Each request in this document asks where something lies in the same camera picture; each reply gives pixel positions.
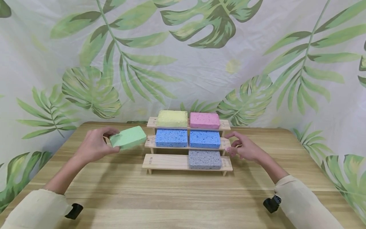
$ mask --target sleeve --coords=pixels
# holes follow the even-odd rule
[[[63,195],[44,189],[32,191],[9,214],[1,229],[53,229],[71,209]]]
[[[293,176],[279,180],[274,189],[281,209],[297,229],[343,229],[303,182]]]

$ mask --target wooden shelf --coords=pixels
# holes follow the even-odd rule
[[[177,129],[177,130],[212,130],[212,131],[227,131],[231,130],[230,123],[226,119],[220,119],[220,128],[218,129],[201,129],[201,128],[190,128],[190,127],[158,127],[156,126],[157,117],[150,117],[147,122],[147,128],[153,129]]]
[[[225,150],[227,147],[231,146],[231,143],[230,143],[229,139],[221,137],[220,140],[221,140],[221,145],[220,145],[220,148],[218,148],[218,149],[214,149],[214,148],[194,148],[194,147],[189,146],[189,142],[188,142],[187,147],[159,147],[159,146],[156,146],[156,144],[155,144],[155,135],[149,135],[149,136],[147,136],[147,139],[146,139],[146,142],[145,142],[145,147],[146,148],[155,148],[155,149],[197,149],[197,150],[201,149],[201,150],[218,150],[218,151],[221,151],[221,150]]]
[[[221,171],[223,176],[226,172],[233,171],[230,158],[221,157],[223,165],[220,169],[190,169],[188,164],[188,155],[171,154],[146,154],[142,168],[147,169],[152,174],[153,169],[158,170],[191,170],[191,171]]]

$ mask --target white curtain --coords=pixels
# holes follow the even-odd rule
[[[366,0],[0,0],[0,210],[81,123],[170,109],[293,131],[366,223],[365,40]]]

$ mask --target wooden table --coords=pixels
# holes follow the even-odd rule
[[[106,125],[120,130],[134,126],[102,122],[81,125],[0,215],[0,225],[29,192],[42,188],[51,179],[73,155],[88,130]],[[144,130],[154,134],[151,129]],[[364,228],[290,131],[233,130],[248,135],[303,181],[346,229]],[[66,193],[70,203],[79,203],[84,210],[76,220],[62,219],[57,228],[293,228],[281,210],[269,214],[262,205],[264,199],[273,196],[274,185],[255,163],[232,158],[234,171],[225,177],[213,171],[156,170],[149,175],[141,168],[146,153],[150,149],[139,146],[87,165]]]

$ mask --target pink sponge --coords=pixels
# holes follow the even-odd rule
[[[220,119],[216,113],[196,113],[192,112],[189,118],[191,128],[218,129],[220,128]]]

